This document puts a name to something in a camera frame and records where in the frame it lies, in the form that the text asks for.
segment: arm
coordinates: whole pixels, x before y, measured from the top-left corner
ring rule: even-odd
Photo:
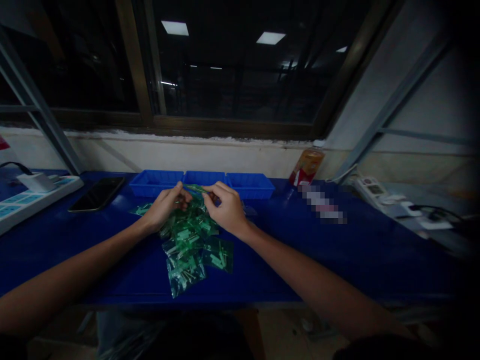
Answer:
[[[30,338],[146,236],[158,232],[192,196],[179,182],[160,193],[148,212],[125,230],[42,272],[0,298],[0,334]]]
[[[413,337],[392,314],[341,277],[251,224],[235,190],[221,182],[204,188],[221,200],[216,207],[209,196],[203,196],[212,219],[255,250],[307,305],[347,339],[379,334]]]

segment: blue plastic tray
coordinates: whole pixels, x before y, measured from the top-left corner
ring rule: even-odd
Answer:
[[[215,184],[217,181],[227,183],[227,177],[224,172],[211,171],[187,171],[183,177],[185,184],[197,184],[209,186]]]
[[[235,189],[240,199],[270,199],[275,186],[264,174],[231,173],[226,174],[228,185]]]
[[[184,177],[183,171],[143,170],[130,181],[137,197],[156,198],[164,189],[171,189]]]

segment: phone screen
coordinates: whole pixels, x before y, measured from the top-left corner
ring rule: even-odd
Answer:
[[[68,211],[84,212],[103,208],[124,181],[124,177],[106,177],[99,180]]]

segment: dark window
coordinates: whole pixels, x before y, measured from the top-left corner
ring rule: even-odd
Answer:
[[[154,114],[311,124],[371,1],[138,0],[135,8],[146,24]]]
[[[9,0],[0,20],[65,127],[300,140],[327,134],[401,4]]]
[[[3,29],[50,107],[139,111],[115,1],[18,7]]]

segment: plastic bottle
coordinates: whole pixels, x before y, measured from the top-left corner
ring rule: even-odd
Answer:
[[[288,179],[290,184],[299,186],[310,185],[312,183],[325,157],[325,153],[322,151],[324,144],[325,141],[323,140],[315,140],[312,147],[301,153],[300,159],[298,159]]]

